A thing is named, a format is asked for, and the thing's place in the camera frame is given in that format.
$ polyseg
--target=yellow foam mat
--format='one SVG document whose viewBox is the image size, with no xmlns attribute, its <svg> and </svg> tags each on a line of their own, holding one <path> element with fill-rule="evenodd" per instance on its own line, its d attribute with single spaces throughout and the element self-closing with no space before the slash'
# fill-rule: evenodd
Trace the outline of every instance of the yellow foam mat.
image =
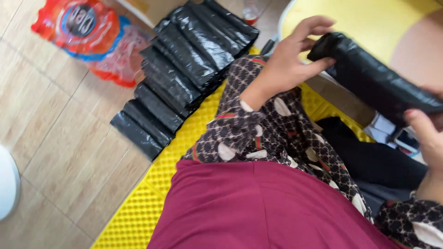
<svg viewBox="0 0 443 249">
<path fill-rule="evenodd" d="M 217 111 L 225 82 L 207 97 L 177 132 L 175 139 L 155 160 L 143 181 L 128 196 L 92 248 L 144 249 L 163 209 L 166 194 L 175 174 L 175 163 L 206 131 L 206 124 Z M 361 141 L 372 141 L 354 120 L 347 117 L 306 84 L 303 89 L 303 106 L 314 121 L 339 116 L 356 133 Z"/>
</svg>

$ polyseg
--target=person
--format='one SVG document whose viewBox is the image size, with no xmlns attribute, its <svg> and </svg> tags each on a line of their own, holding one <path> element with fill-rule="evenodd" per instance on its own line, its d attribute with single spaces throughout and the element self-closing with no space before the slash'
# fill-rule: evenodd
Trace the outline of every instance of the person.
<svg viewBox="0 0 443 249">
<path fill-rule="evenodd" d="M 404 114 L 426 176 L 410 200 L 383 204 L 373 219 L 304 112 L 297 85 L 335 61 L 304 65 L 298 54 L 333 24 L 304 19 L 270 58 L 233 63 L 216 117 L 176 165 L 148 249 L 443 247 L 443 134 L 428 116 Z"/>
</svg>

